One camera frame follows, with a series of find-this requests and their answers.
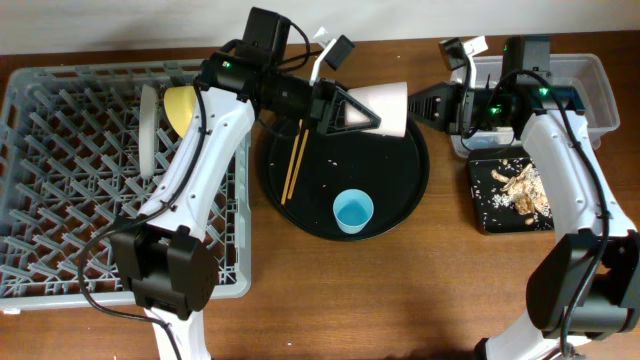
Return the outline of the pink cup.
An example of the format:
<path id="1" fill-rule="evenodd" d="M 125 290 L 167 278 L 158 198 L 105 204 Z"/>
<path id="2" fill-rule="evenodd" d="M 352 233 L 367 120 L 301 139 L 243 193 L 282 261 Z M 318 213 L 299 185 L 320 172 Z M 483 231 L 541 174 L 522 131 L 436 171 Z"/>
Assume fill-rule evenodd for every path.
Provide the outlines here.
<path id="1" fill-rule="evenodd" d="M 408 86 L 406 82 L 387 83 L 347 91 L 380 117 L 377 129 L 365 133 L 402 138 L 407 126 Z"/>

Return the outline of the yellow bowl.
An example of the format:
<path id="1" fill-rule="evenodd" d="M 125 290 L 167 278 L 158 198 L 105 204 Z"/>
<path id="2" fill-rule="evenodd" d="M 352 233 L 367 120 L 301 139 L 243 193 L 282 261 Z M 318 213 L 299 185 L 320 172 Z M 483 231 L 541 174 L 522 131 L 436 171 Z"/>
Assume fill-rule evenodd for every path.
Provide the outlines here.
<path id="1" fill-rule="evenodd" d="M 180 138 L 187 134 L 193 118 L 196 92 L 192 86 L 168 88 L 164 93 L 164 109 L 173 130 Z"/>

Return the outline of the grey plate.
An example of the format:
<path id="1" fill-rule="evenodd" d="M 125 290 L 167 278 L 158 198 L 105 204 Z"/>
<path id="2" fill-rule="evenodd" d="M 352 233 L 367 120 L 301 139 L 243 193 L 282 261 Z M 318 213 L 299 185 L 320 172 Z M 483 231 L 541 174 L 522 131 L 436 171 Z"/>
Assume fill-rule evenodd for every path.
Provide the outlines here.
<path id="1" fill-rule="evenodd" d="M 152 177 L 155 172 L 158 120 L 157 92 L 151 86 L 143 85 L 139 109 L 138 153 L 140 173 L 144 179 Z"/>

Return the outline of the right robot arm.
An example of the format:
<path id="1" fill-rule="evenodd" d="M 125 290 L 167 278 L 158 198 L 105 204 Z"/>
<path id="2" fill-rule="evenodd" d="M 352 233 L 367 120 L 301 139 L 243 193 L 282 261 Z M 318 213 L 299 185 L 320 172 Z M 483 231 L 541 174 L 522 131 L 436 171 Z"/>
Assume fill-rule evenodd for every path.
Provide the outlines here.
<path id="1" fill-rule="evenodd" d="M 528 280 L 526 311 L 474 355 L 574 359 L 639 322 L 639 233 L 592 148 L 592 123 L 617 113 L 612 89 L 596 56 L 553 54 L 546 36 L 511 37 L 498 57 L 487 48 L 482 37 L 442 41 L 461 80 L 413 94 L 409 117 L 462 139 L 510 128 L 539 172 L 556 243 Z"/>

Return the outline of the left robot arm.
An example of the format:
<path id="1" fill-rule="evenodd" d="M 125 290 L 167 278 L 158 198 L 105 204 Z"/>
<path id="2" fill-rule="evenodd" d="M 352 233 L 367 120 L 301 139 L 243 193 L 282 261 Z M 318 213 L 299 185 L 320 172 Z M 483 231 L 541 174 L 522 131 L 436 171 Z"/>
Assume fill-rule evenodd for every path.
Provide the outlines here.
<path id="1" fill-rule="evenodd" d="M 203 309 L 218 279 L 204 243 L 218 189 L 235 151 L 263 110 L 322 135 L 372 130 L 382 119 L 331 80 L 283 69 L 288 18 L 254 7 L 241 39 L 205 59 L 190 88 L 196 97 L 178 151 L 133 219 L 110 235 L 125 289 L 152 324 L 164 359 L 207 359 Z"/>

